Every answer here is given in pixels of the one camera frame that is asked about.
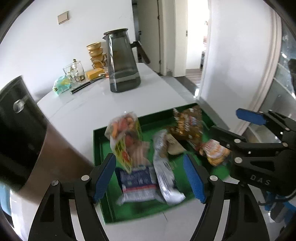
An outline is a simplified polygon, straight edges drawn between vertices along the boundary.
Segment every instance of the tray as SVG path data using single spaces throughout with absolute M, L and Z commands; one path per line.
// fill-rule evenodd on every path
M 178 111 L 183 111 L 196 104 L 189 104 L 185 106 L 178 107 Z M 211 119 L 203 112 L 203 142 L 209 140 L 208 129 L 210 126 L 214 125 Z M 152 162 L 153 157 L 153 143 L 152 136 L 157 131 L 164 129 L 168 125 L 176 124 L 172 109 L 164 110 L 154 114 L 146 115 L 139 118 L 139 122 L 142 129 L 143 140 L 149 141 L 151 143 L 150 150 L 148 152 L 148 160 Z M 108 153 L 112 152 L 110 148 L 109 140 L 104 136 L 106 127 L 94 130 L 94 164 L 95 166 L 100 165 Z M 215 174 L 220 178 L 225 178 L 229 173 L 226 167 L 214 168 L 212 167 L 207 159 L 197 158 L 193 148 L 187 143 L 181 143 L 187 151 L 194 154 L 196 161 L 199 164 L 204 165 L 211 174 Z M 178 185 L 178 190 L 186 196 L 183 202 L 186 202 L 194 198 L 191 186 L 187 180 L 185 171 L 183 169 L 183 154 L 177 156 L 170 156 L 170 165 L 173 169 L 175 179 Z M 105 223 L 115 223 L 120 221 L 132 220 L 135 218 L 143 218 L 148 215 L 156 214 L 172 208 L 176 205 L 167 205 L 157 200 L 146 201 L 146 202 L 134 202 L 134 203 L 124 203 L 122 206 L 116 204 L 117 199 L 122 195 L 121 189 L 118 185 L 115 173 L 113 174 L 109 185 L 107 187 L 104 197 L 100 200 L 101 210 L 104 217 Z

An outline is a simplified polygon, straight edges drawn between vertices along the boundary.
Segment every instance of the screw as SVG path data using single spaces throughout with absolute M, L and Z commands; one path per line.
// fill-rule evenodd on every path
M 214 175 L 212 175 L 212 176 L 210 176 L 210 179 L 212 180 L 212 181 L 217 181 L 218 180 L 218 177 L 216 177 L 216 176 L 214 176 Z
M 81 177 L 81 180 L 87 181 L 89 179 L 89 175 L 84 175 Z
M 52 185 L 53 185 L 53 186 L 56 186 L 56 185 L 58 185 L 58 183 L 59 183 L 59 181 L 58 181 L 58 180 L 53 180 L 53 181 L 52 181 Z
M 237 164 L 242 163 L 242 159 L 241 159 L 240 157 L 236 157 L 236 158 L 234 159 L 234 161 L 235 161 Z

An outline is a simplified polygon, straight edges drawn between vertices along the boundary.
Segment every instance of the blue gripper pad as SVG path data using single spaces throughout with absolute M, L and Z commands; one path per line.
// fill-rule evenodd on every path
M 183 156 L 183 167 L 195 198 L 201 203 L 206 203 L 210 196 L 209 173 L 203 166 L 199 166 L 190 154 Z
M 97 203 L 99 199 L 103 198 L 115 167 L 116 157 L 114 154 L 110 153 L 100 165 L 99 169 L 93 175 L 93 172 L 90 174 L 92 180 L 96 181 L 93 183 L 95 188 L 95 193 L 93 195 L 94 203 Z
M 264 119 L 262 113 L 239 108 L 237 109 L 236 114 L 241 120 L 248 121 L 259 126 L 266 124 L 266 120 Z

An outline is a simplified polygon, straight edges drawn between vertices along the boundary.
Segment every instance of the light switch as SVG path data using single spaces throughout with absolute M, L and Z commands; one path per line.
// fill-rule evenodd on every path
M 69 11 L 62 13 L 57 17 L 57 21 L 59 24 L 62 24 L 68 20 L 69 20 Z

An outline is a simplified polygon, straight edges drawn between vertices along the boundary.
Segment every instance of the table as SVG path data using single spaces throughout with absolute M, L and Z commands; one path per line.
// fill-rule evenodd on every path
M 93 162 L 94 129 L 106 126 L 112 118 L 125 111 L 134 111 L 140 117 L 187 104 L 148 66 L 138 63 L 137 67 L 142 82 L 136 89 L 123 93 L 112 93 L 109 80 L 104 79 L 73 95 L 67 91 L 58 96 L 51 91 L 38 102 L 38 106 L 65 139 L 90 162 Z M 230 177 L 227 181 L 237 183 L 237 180 Z M 254 192 L 260 196 L 256 188 L 254 188 Z M 228 206 L 229 201 L 225 201 L 215 240 L 222 239 Z M 70 207 L 76 238 L 83 241 L 73 200 L 70 200 Z M 11 210 L 15 231 L 24 241 L 28 239 L 37 208 L 36 204 L 29 203 L 11 193 Z M 196 228 L 203 208 L 204 205 L 194 199 L 147 218 L 108 225 L 104 224 L 100 205 L 96 206 L 96 211 L 110 241 L 187 241 L 190 240 Z M 278 229 L 272 224 L 268 226 L 270 234 L 273 232 L 278 235 Z

